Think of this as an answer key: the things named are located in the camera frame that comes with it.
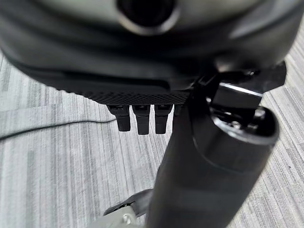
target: striped carpet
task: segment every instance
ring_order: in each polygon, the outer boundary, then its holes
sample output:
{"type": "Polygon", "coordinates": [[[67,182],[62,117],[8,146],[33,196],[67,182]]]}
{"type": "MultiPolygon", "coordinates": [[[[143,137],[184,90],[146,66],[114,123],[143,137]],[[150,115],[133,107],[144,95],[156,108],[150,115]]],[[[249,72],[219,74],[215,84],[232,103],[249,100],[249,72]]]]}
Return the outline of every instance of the striped carpet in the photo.
{"type": "MultiPolygon", "coordinates": [[[[281,124],[273,156],[231,228],[304,227],[304,27],[285,86],[263,105],[281,124]]],[[[30,127],[109,120],[106,107],[37,83],[0,54],[0,137],[30,127]]],[[[81,123],[0,142],[0,228],[85,228],[108,207],[151,188],[170,137],[81,123]]]]}

